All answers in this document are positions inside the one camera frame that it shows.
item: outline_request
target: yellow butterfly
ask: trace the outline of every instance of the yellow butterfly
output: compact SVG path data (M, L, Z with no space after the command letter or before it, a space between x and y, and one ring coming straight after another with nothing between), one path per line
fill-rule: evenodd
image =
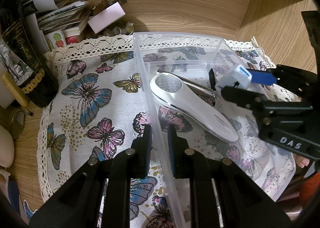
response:
M127 93L138 93L138 88L140 88L139 74L134 73L130 79L115 81L113 84L117 87L122 87Z

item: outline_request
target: pink butterfly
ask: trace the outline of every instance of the pink butterfly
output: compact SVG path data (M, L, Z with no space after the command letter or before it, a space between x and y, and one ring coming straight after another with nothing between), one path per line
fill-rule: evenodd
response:
M163 131L168 131L169 124L174 124L176 131L178 132L189 132L193 130L192 125L183 115L168 110L164 107L159 107L158 118Z
M232 60L232 58L229 55L226 55L226 60L228 60L230 63L232 63L233 66L237 64L236 62L234 62Z
M78 73L83 73L87 65L84 61L75 59L70 61L68 68L67 68L67 78L73 78L74 76L78 75Z
M241 159L238 147L232 145L227 150L227 157L239 166L250 178L253 178L253 170L255 169L253 159Z
M146 54L143 58L144 62L157 62L157 61L166 61L166 60L167 60L166 56L159 57L155 53ZM157 67L162 70L165 70L165 65L157 65Z
M279 176L276 174L276 169L274 167L272 167L268 172L267 172L267 178L265 179L261 189L265 190L266 188L268 188L271 183L277 179Z
M112 120L103 118L98 122L97 126L92 127L87 132L87 137L90 139L102 140L103 151L106 159L111 159L117 152L117 147L122 145L124 141L124 132L122 130L113 130Z
M101 73L103 73L103 72L111 71L112 69L113 69L113 67L108 66L107 63L103 63L100 67L98 67L98 68L96 69L96 72L97 72L98 74L101 74Z
M138 113L133 120L133 129L138 133L138 137L141 137L144 131L144 126L151 124L149 113Z

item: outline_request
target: butterfly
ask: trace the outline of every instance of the butterfly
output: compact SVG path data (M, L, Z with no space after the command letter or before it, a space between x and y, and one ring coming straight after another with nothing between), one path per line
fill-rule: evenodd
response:
M230 50L219 50L219 52L223 55L233 55L234 53Z
M222 158L229 158L237 164L250 178L253 177L255 163L253 159L242 159L238 147L229 145L227 142L220 140L208 131L204 131L204 138L207 145L211 145L217 149Z
M82 127L86 127L97 116L99 108L106 106L111 99L112 91L107 88L97 89L94 87L98 80L97 74L86 74L80 79L74 80L65 89L61 91L61 94L66 96L75 96L72 98L79 99L81 104L80 124Z
M260 61L259 67L260 67L260 70L262 70L262 71L266 71L267 70L266 64L264 64L262 61Z
M232 60L232 58L229 55L226 55L226 60L228 60L230 63L232 63L233 66L237 64L236 62L234 62Z
M254 66L251 63L247 62L247 65L248 65L249 69L254 70Z
M138 88L140 88L139 74L134 73L130 79L115 81L113 84L117 87L122 87L127 93L138 93Z
M269 91L271 91L271 88L270 88L270 86L266 86L266 85L261 85L262 87L264 87L264 88L266 88L266 89L268 89Z
M23 200L23 209L24 209L24 212L25 212L28 220L30 220L31 217L33 216L33 214L37 211L37 209L34 212L31 211L30 207L29 207L29 204L25 199Z
M52 111L52 103L53 103L53 101L50 103L50 107L49 107L49 114L51 113L51 111Z
M111 53L111 54L107 54L107 55L101 55L100 61L105 62L108 60L113 60L113 64L117 64L117 63L124 62L124 61L127 61L132 58L133 58L133 51L128 51L128 52L120 52L120 53Z
M98 159L99 161L106 160L106 158L103 154L103 151L99 147L94 147L92 149L92 153L91 153L89 159L92 159L92 158Z
M271 153L275 156L276 155L275 147L272 144L268 143L268 142L266 142L265 145L271 151Z
M258 129L258 126L257 126L257 123L250 119L250 117L248 115L245 115L248 123L249 123L249 129L247 131L247 137L256 137L258 138L258 133L257 133L257 129Z
M157 215L151 218L146 228L175 228L165 197L154 196L152 198L152 204L155 208L154 212L156 212Z
M279 153L281 156L287 156L287 155L290 155L290 154L291 154L290 151L287 151L287 150L285 150L285 149L283 149L283 148L279 148L279 147L277 147L277 148L278 148L278 153Z
M99 161L105 160L102 150L98 147L92 149L92 154L89 157L96 158ZM153 193L153 189L157 184L157 179L153 176L147 176L144 179L133 178L130 181L130 220L136 218L139 213L139 205L142 205Z
M53 131L53 122L47 128L47 149L49 150L49 157L51 155L51 161L53 167L58 170L60 169L61 151L66 143L65 134L60 134L56 137Z
M275 100L276 100L277 102L285 102L283 99L279 98L278 96L276 96L276 95L273 95L273 96L274 96L274 98L275 98Z
M255 60L256 57L258 57L259 55L257 54L257 52L255 52L254 50L250 50L250 51L236 51L237 55L239 57L242 57L248 61L250 61L252 64L258 64L257 61Z
M207 104L211 105L211 106L215 106L216 102L214 99L212 98L209 98L207 96L204 96L204 95L199 95L199 94L196 94L197 96L199 96L199 98L201 98L202 100L204 100Z
M138 137L142 136L146 124L151 124L149 113L138 113L132 123L134 131L138 133Z
M103 118L87 131L87 137L96 139L96 142L102 141L105 158L111 159L117 152L117 146L123 144L125 134L123 130L114 130L111 119Z
M146 54L143 57L143 61L144 62L157 62L157 61L166 61L167 57L166 56L161 56L159 57L157 54L155 53L151 53L151 54ZM165 70L165 65L157 65L158 68Z
M181 56L178 56L178 58L176 58L175 61L177 61L177 60L185 60L185 59L182 58ZM171 65L171 67L172 67L171 73L172 73L173 71L175 71L176 68L177 68L177 69L180 69L182 72L186 72L186 71L187 71L187 65L188 65L188 64L173 64L173 65Z
M199 60L197 57L198 54L205 55L205 51L203 48L198 48L198 47L179 47L179 48L163 48L163 49L158 49L159 53L171 53L174 51L180 51L183 54L186 55L186 58L189 60Z
M276 170L274 167L272 167L271 169L269 169L269 171L267 172L267 178L265 179L265 181L263 182L263 185L261 187L261 189L264 191L265 189L267 189L270 184L279 178L279 175L276 174Z
M214 71L215 77L224 75L229 70L229 68L227 68L225 65L214 65L212 69Z
M168 131L169 124L174 124L176 131L178 132L189 132L193 130L192 125L185 119L183 115L168 110L164 107L159 107L158 118L163 131Z
M239 131L242 127L241 123L235 119L228 118L224 113L221 113L233 126L236 131Z
M79 59L75 59L70 61L68 68L67 68L67 78L73 78L74 76L78 75L78 73L83 73L87 68L87 64Z
M103 63L101 66L99 66L95 71L98 73L98 74L101 74L103 72L108 72L108 71L111 71L113 69L113 67L111 66L108 66L107 63Z

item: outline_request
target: blue butterfly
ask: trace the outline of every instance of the blue butterfly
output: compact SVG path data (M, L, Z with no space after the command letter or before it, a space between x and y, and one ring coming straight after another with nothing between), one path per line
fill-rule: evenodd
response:
M235 128L236 131L239 131L242 127L241 123L235 119L228 118L224 113L221 113L226 119L231 123L233 128Z
M259 55L257 54L257 52L255 52L254 50L250 50L250 51L236 51L237 55L239 57L242 57L248 61L250 61L252 64L258 64L257 61L255 60L256 57L258 57Z
M102 150L98 147L92 149L89 158L96 158L100 161L105 160ZM157 179L153 176L147 176L144 179L131 179L130 181L130 220L136 218L139 213L139 205L142 205L153 193L157 184Z
M249 123L249 129L247 131L247 137L256 137L258 138L258 133L257 133L257 129L258 129L258 126L257 126L257 123L250 119L250 117L248 115L245 115L248 123Z
M185 60L185 59L182 58L181 56L179 56L177 59L175 59L175 61L177 61L177 60ZM171 65L171 67L172 67L171 73L172 73L173 71L175 71L176 68L177 68L177 69L180 69L182 72L186 72L186 71L187 71L187 65L188 65L188 64L173 64L173 65Z
M106 159L104 154L103 154L103 152L102 152L102 150L100 148L98 148L98 147L94 147L92 149L92 153L91 153L89 159L92 159L92 158L96 158L99 161L104 161Z
M151 218L146 228L175 228L165 197L156 195L152 198L152 203L157 215Z
M275 147L272 144L268 143L268 142L266 142L265 145L271 151L271 153L275 156L276 155Z
M74 95L75 99L80 98L79 104L82 100L80 124L86 127L97 116L99 108L106 106L111 99L112 91L107 88L97 89L93 88L98 80L98 74L86 74L80 79L74 80L65 89L62 94L66 96Z
M28 220L30 220L31 217L33 216L33 214L37 211L37 209L36 209L34 212L32 212L30 210L29 204L26 200L23 200L23 208L24 208L24 212L25 212Z

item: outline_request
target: blue tag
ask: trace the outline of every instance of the blue tag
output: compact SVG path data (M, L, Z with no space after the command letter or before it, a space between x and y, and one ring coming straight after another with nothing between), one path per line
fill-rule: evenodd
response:
M258 83L266 86L271 86L272 84L277 83L277 78L275 78L270 72L260 70L249 70L249 72L252 75L252 83Z

